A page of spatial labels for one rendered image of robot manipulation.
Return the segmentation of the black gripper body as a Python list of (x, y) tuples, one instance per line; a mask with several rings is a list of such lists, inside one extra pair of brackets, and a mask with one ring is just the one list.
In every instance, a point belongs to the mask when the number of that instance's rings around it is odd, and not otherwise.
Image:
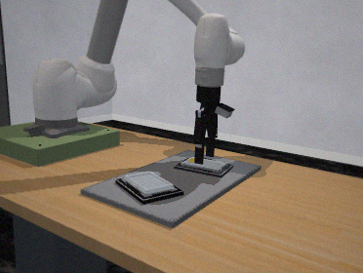
[(221, 87), (200, 87), (198, 85), (196, 101), (201, 103), (200, 109), (204, 107), (204, 120), (207, 120), (209, 109), (213, 109), (213, 103), (221, 101)]

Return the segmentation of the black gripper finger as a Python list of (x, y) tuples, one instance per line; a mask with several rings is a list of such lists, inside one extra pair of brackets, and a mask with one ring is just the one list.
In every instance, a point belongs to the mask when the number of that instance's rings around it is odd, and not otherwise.
[(204, 107), (195, 111), (195, 127), (193, 142), (195, 142), (195, 157), (194, 163), (203, 165), (204, 160), (204, 139), (208, 123), (210, 123), (213, 109), (209, 109), (208, 119), (204, 120)]
[(207, 145), (206, 145), (206, 156), (214, 157), (215, 153), (215, 138), (218, 134), (218, 114), (215, 113), (216, 109), (213, 109), (213, 117), (210, 119), (210, 123), (207, 126)]

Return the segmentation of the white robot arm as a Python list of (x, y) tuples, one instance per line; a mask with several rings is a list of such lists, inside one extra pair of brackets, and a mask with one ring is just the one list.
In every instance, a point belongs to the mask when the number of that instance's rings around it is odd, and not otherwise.
[[(243, 39), (228, 26), (225, 16), (208, 14), (194, 0), (169, 1), (197, 26), (195, 84), (222, 86), (224, 67), (244, 55)], [(32, 83), (35, 123), (23, 127), (27, 135), (57, 138), (90, 131), (78, 124), (77, 110), (103, 104), (115, 94), (111, 58), (127, 4), (128, 0), (101, 0), (88, 52), (75, 66), (59, 58), (41, 60), (37, 65)]]

